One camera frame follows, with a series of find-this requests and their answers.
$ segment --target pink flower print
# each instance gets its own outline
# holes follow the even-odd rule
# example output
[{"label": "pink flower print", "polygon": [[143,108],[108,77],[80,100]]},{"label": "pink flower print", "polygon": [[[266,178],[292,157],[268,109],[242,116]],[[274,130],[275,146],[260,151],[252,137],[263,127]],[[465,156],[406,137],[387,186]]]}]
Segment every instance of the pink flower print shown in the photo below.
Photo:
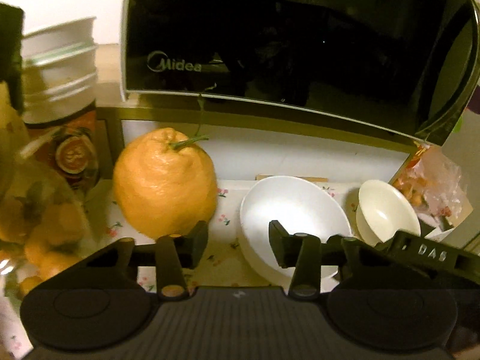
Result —
[{"label": "pink flower print", "polygon": [[238,238],[235,238],[235,241],[233,241],[233,242],[230,244],[230,247],[231,247],[233,250],[236,250],[239,246],[240,246],[240,243],[239,243]]},{"label": "pink flower print", "polygon": [[112,238],[115,238],[118,235],[118,228],[123,227],[120,222],[115,222],[112,226],[107,226],[105,233]]},{"label": "pink flower print", "polygon": [[330,188],[330,187],[322,187],[322,189],[328,193],[332,198],[335,197],[335,193],[333,193],[333,191],[335,191],[333,188]]},{"label": "pink flower print", "polygon": [[224,214],[220,215],[218,221],[223,222],[225,226],[228,226],[230,223],[230,219],[228,219]]},{"label": "pink flower print", "polygon": [[13,348],[19,350],[22,347],[22,343],[17,339],[16,335],[10,337],[10,340],[13,342]]},{"label": "pink flower print", "polygon": [[221,198],[226,198],[226,194],[229,193],[229,190],[222,190],[220,188],[217,188],[217,194],[218,196],[220,196]]}]

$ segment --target white bowl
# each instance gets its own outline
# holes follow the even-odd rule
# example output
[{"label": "white bowl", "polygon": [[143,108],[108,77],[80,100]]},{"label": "white bowl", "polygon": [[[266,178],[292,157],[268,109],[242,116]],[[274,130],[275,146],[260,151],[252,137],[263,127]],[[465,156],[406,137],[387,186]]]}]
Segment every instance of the white bowl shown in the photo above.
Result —
[{"label": "white bowl", "polygon": [[22,58],[27,59],[35,54],[42,54],[71,44],[93,44],[94,20],[94,16],[84,17],[29,32],[24,35],[22,40]]},{"label": "white bowl", "polygon": [[[322,242],[335,234],[352,234],[340,205],[315,184],[291,176],[272,176],[256,183],[240,207],[239,244],[259,275],[284,288],[289,287],[295,269],[277,264],[268,239],[272,220],[278,220],[290,234],[312,234]],[[333,276],[337,269],[322,267],[322,278]]]},{"label": "white bowl", "polygon": [[420,222],[413,207],[390,184],[365,181],[358,192],[358,201],[365,221],[381,242],[388,241],[397,230],[420,236]]},{"label": "white bowl", "polygon": [[92,45],[26,66],[22,72],[23,93],[43,92],[94,73],[96,49]]},{"label": "white bowl", "polygon": [[72,115],[94,101],[94,86],[85,85],[73,91],[62,93],[59,96],[49,97],[44,101],[25,102],[25,111],[22,114],[22,119],[27,124],[48,123],[52,120],[63,119]]}]

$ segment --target microwave door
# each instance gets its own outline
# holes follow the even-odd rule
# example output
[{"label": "microwave door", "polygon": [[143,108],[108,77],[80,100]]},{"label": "microwave door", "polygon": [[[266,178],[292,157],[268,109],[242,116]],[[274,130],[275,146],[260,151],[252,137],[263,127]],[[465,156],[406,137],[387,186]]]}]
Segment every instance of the microwave door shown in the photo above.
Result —
[{"label": "microwave door", "polygon": [[[473,28],[476,28],[478,25],[476,12],[470,1],[462,5],[453,15],[435,45],[418,102],[417,120],[419,128],[415,134],[418,138],[428,140],[432,143],[442,144],[443,140],[445,140],[449,132],[453,129],[453,126],[450,126],[450,124],[455,125],[475,88],[476,81],[473,82],[472,77],[477,77],[474,71],[477,71],[479,68],[478,66],[475,67],[475,64],[478,63],[477,54],[479,45],[477,33],[472,31],[471,48],[466,62],[466,68],[463,69],[463,76],[453,95],[445,104],[440,107],[437,106],[436,108],[440,109],[431,115],[435,89],[439,82],[441,70],[445,66],[447,55],[451,51],[460,33],[469,23],[471,23]],[[435,139],[432,138],[440,133],[438,130],[443,131],[445,137],[439,142],[434,142]]]}]

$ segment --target black glass panel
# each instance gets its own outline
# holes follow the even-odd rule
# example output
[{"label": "black glass panel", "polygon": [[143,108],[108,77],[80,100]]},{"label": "black glass panel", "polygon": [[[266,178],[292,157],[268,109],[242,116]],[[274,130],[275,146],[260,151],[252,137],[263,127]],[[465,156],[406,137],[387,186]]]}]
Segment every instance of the black glass panel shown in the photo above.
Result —
[{"label": "black glass panel", "polygon": [[472,0],[129,0],[127,17],[131,91],[216,83],[414,136],[478,79]]}]

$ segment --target white plate stack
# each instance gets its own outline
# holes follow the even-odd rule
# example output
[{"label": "white plate stack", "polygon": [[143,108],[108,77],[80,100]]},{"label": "white plate stack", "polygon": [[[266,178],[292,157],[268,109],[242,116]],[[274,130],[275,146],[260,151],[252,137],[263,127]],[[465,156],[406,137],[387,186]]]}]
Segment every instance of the white plate stack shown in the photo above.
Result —
[{"label": "white plate stack", "polygon": [[22,40],[23,95],[28,124],[74,114],[95,100],[92,38],[95,17],[40,28]]}]

